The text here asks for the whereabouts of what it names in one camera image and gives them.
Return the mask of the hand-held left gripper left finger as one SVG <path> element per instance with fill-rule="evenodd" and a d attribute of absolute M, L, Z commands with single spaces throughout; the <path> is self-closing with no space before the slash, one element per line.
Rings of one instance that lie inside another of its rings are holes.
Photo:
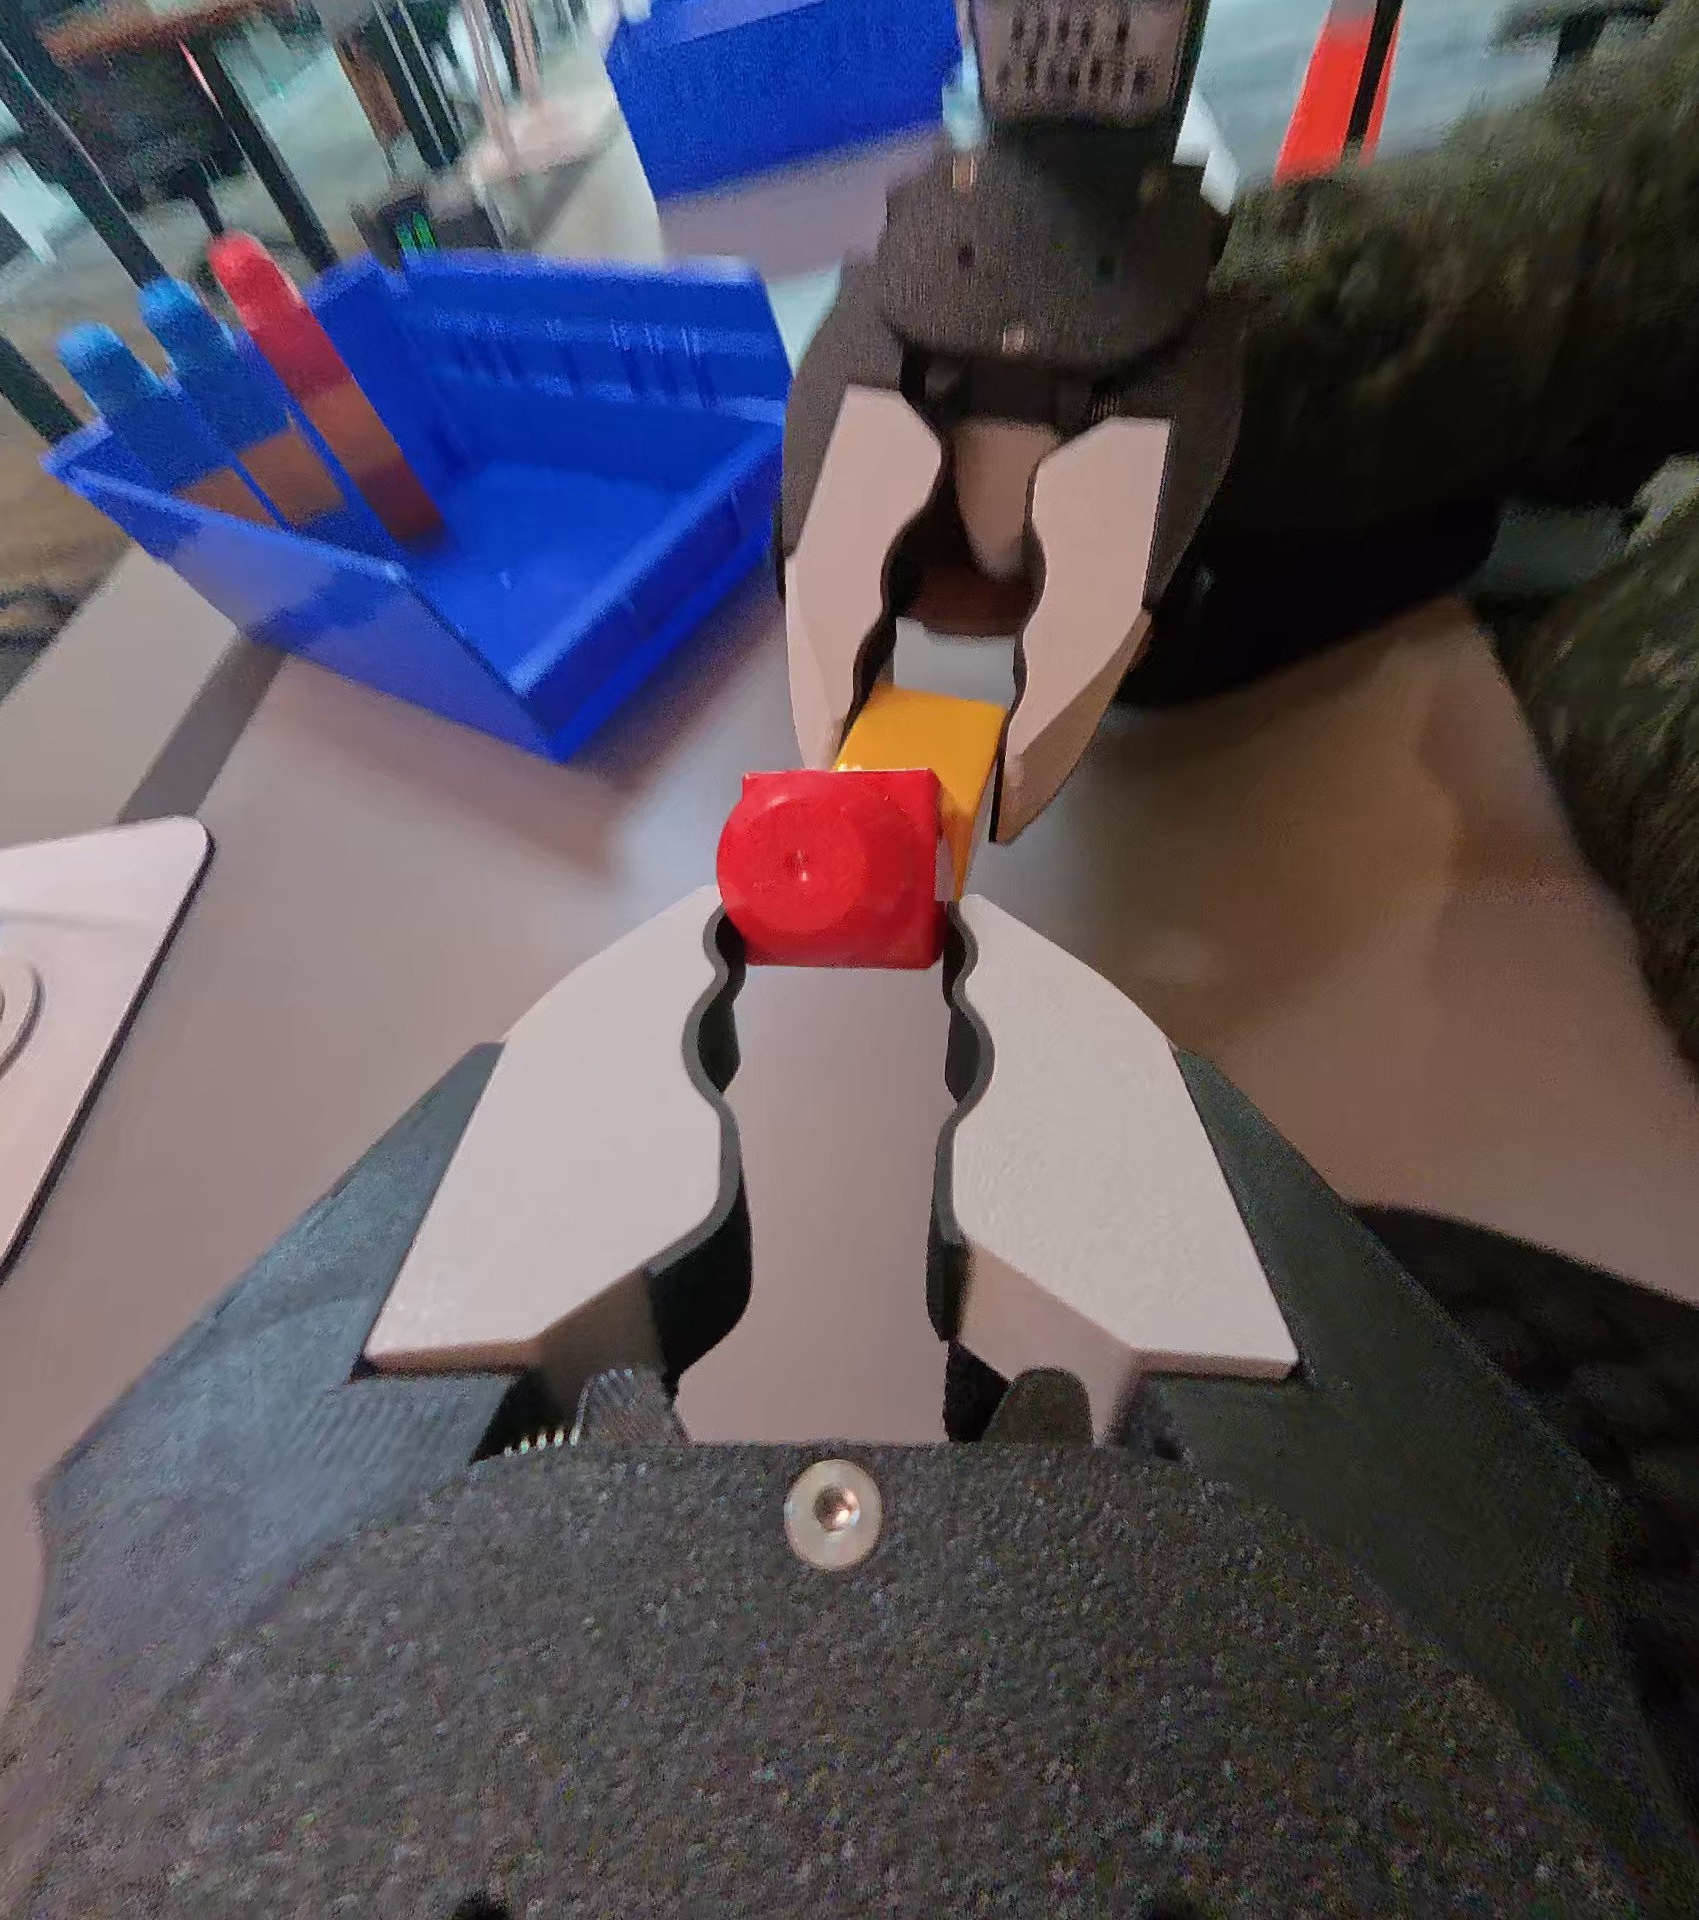
<path fill-rule="evenodd" d="M 706 884 L 532 1004 L 366 1338 L 374 1375 L 530 1378 L 564 1424 L 610 1372 L 674 1402 L 752 1293 L 744 979 Z"/>

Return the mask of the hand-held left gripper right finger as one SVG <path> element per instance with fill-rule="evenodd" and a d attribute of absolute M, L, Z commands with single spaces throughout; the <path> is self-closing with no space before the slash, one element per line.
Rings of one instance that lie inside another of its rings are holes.
<path fill-rule="evenodd" d="M 971 895 L 943 957 L 927 1312 L 947 1420 L 1073 1378 L 1091 1438 L 1151 1378 L 1277 1382 L 1299 1352 L 1171 1040 L 1075 954 Z"/>

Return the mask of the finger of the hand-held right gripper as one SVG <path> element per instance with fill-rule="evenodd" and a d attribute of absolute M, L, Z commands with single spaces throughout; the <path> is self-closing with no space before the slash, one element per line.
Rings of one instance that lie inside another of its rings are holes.
<path fill-rule="evenodd" d="M 891 391 L 847 388 L 784 571 L 788 683 L 804 767 L 835 763 L 895 644 L 893 563 L 947 456 Z"/>
<path fill-rule="evenodd" d="M 991 841 L 1009 844 L 1067 785 L 1149 629 L 1149 566 L 1173 443 L 1165 418 L 1101 420 L 1035 469 L 1039 589 L 1015 653 Z"/>

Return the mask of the blue plastic bin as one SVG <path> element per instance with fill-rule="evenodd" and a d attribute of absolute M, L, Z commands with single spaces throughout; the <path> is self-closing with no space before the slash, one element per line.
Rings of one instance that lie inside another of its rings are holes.
<path fill-rule="evenodd" d="M 959 55 L 953 2 L 656 2 L 606 73 L 670 203 L 929 129 Z"/>
<path fill-rule="evenodd" d="M 790 362 L 736 258 L 360 257 L 308 304 L 436 500 L 438 541 L 348 508 L 288 529 L 226 467 L 158 489 L 96 414 L 46 471 L 242 637 L 564 763 L 764 563 Z"/>

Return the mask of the blue mega block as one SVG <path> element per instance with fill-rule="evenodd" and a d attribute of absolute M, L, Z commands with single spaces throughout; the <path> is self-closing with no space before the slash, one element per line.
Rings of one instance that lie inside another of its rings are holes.
<path fill-rule="evenodd" d="M 290 430 L 280 388 L 244 358 L 236 335 L 188 285 L 150 282 L 140 306 L 144 325 L 166 351 L 172 379 L 234 455 Z"/>
<path fill-rule="evenodd" d="M 84 322 L 56 345 L 66 373 L 110 432 L 166 492 L 182 492 L 226 467 L 220 443 L 188 394 L 160 379 L 108 327 Z"/>

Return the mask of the person's right forearm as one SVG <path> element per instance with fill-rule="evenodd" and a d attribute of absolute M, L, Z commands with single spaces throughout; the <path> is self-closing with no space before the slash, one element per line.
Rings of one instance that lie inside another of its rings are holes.
<path fill-rule="evenodd" d="M 1269 187 L 1215 534 L 1629 492 L 1699 455 L 1699 2 L 1435 150 Z"/>

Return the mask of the person's right hand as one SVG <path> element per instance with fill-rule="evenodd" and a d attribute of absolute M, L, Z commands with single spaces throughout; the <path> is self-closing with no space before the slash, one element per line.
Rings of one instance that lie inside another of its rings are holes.
<path fill-rule="evenodd" d="M 923 566 L 907 619 L 931 635 L 1007 638 L 1017 635 L 1035 600 L 1025 579 L 997 580 L 969 565 Z"/>

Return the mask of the orange traffic cone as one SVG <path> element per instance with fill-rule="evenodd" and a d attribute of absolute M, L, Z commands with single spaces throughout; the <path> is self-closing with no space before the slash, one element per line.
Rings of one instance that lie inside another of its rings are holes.
<path fill-rule="evenodd" d="M 1315 180 L 1373 156 L 1387 115 L 1403 6 L 1327 6 L 1275 158 L 1275 182 Z"/>

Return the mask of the white document stand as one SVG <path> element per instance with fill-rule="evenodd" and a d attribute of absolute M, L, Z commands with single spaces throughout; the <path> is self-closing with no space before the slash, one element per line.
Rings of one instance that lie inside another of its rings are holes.
<path fill-rule="evenodd" d="M 210 858 L 188 817 L 0 849 L 0 1276 Z"/>

